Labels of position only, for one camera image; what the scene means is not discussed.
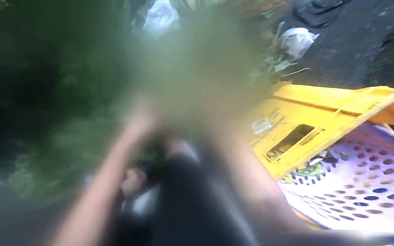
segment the plastic bag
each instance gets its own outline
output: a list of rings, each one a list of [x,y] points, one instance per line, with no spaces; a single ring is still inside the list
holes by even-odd
[[[179,28],[179,14],[169,0],[157,0],[148,10],[143,29],[155,38]]]
[[[281,36],[281,47],[287,49],[286,53],[289,56],[298,60],[305,55],[319,35],[309,32],[306,28],[292,28]]]

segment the trash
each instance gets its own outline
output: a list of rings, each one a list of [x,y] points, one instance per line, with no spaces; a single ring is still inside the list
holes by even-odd
[[[302,58],[320,34],[314,34],[306,28],[288,29],[282,36],[281,47],[294,59]]]
[[[314,165],[314,164],[316,164],[316,163],[319,163],[319,162],[322,161],[322,160],[323,160],[323,158],[316,158],[316,159],[310,161],[310,162],[309,162],[309,165],[312,166],[312,165]]]
[[[179,27],[179,14],[169,0],[157,0],[147,12],[143,29],[157,38]]]
[[[297,62],[296,62],[296,63],[291,63],[291,62],[288,61],[288,60],[283,61],[283,62],[281,62],[281,63],[279,63],[279,64],[277,64],[277,65],[275,66],[275,72],[282,71],[282,70],[286,69],[287,67],[289,67],[289,66],[291,66],[291,65],[295,65],[295,64],[297,64]]]
[[[287,143],[287,144],[285,144],[285,145],[279,147],[279,151],[281,151],[281,152],[286,152],[286,151],[287,151],[289,148],[291,148],[291,147],[293,147],[293,145]]]
[[[340,153],[340,157],[342,158],[343,161],[349,160],[349,155],[344,152]]]
[[[276,153],[274,153],[274,152],[272,152],[272,151],[269,151],[269,152],[267,152],[267,157],[270,157],[270,156],[274,156],[274,155],[276,155]]]
[[[329,163],[329,164],[336,164],[338,162],[338,159],[335,157],[328,157],[323,159],[323,162]]]

